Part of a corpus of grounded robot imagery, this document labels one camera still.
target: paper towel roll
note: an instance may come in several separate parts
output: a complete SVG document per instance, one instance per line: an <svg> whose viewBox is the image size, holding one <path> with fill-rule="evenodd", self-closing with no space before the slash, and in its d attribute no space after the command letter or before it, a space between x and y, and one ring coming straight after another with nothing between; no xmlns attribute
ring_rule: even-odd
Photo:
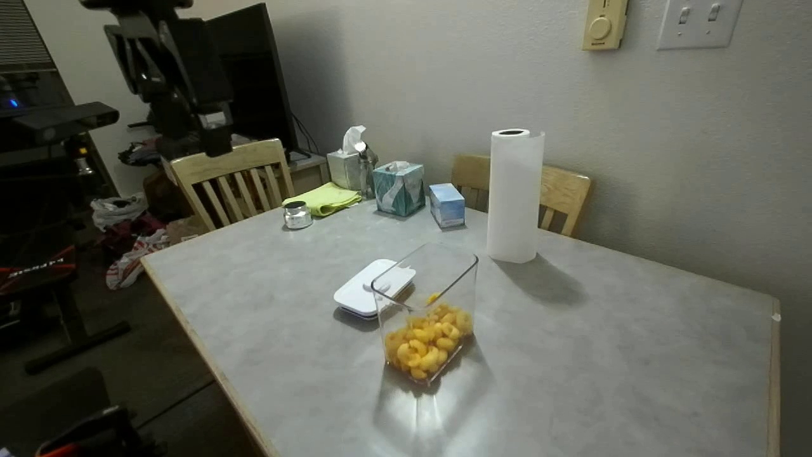
<svg viewBox="0 0 812 457"><path fill-rule="evenodd" d="M544 135L490 135L488 257L526 263L536 257Z"/></svg>

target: green item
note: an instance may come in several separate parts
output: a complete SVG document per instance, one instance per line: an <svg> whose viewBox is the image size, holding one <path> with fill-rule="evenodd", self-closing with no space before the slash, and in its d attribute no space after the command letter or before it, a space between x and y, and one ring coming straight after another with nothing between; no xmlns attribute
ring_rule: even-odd
<svg viewBox="0 0 812 457"><path fill-rule="evenodd" d="M308 205L310 215L327 219L331 212L338 212L338 210L357 204L361 196L356 191L338 187L336 182L324 182L314 191L287 198L284 204L292 204L292 200L301 200Z"/></svg>

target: yellow food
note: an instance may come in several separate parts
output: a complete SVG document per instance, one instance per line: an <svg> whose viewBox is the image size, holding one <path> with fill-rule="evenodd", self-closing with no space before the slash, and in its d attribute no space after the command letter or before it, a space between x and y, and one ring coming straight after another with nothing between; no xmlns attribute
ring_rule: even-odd
<svg viewBox="0 0 812 457"><path fill-rule="evenodd" d="M441 362L473 334L473 314L429 297L432 313L412 314L402 330L385 334L385 362L414 381L432 379Z"/></svg>

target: box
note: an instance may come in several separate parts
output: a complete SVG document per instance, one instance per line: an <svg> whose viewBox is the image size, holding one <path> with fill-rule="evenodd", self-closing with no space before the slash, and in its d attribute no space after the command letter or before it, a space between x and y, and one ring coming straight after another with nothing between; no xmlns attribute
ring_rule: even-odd
<svg viewBox="0 0 812 457"><path fill-rule="evenodd" d="M407 219L424 207L424 165L395 160L374 171L381 212Z"/></svg>
<svg viewBox="0 0 812 457"><path fill-rule="evenodd" d="M412 386L432 389L473 346L478 263L473 251L424 243L370 282L385 366Z"/></svg>
<svg viewBox="0 0 812 457"><path fill-rule="evenodd" d="M365 192L361 154L336 150L327 154L331 177L338 187Z"/></svg>
<svg viewBox="0 0 812 457"><path fill-rule="evenodd" d="M465 198L451 182L429 184L429 205L437 226L465 226Z"/></svg>

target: tissue box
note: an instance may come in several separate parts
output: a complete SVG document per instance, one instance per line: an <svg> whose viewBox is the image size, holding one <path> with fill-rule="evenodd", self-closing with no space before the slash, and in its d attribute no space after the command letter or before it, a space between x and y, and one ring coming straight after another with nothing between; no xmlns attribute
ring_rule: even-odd
<svg viewBox="0 0 812 457"><path fill-rule="evenodd" d="M381 212L407 219L424 207L424 165L385 162L374 171L375 204Z"/></svg>
<svg viewBox="0 0 812 457"><path fill-rule="evenodd" d="M336 150L327 154L327 168L338 187L363 191L361 154Z"/></svg>
<svg viewBox="0 0 812 457"><path fill-rule="evenodd" d="M429 205L437 226L465 226L465 198L451 182L429 184Z"/></svg>

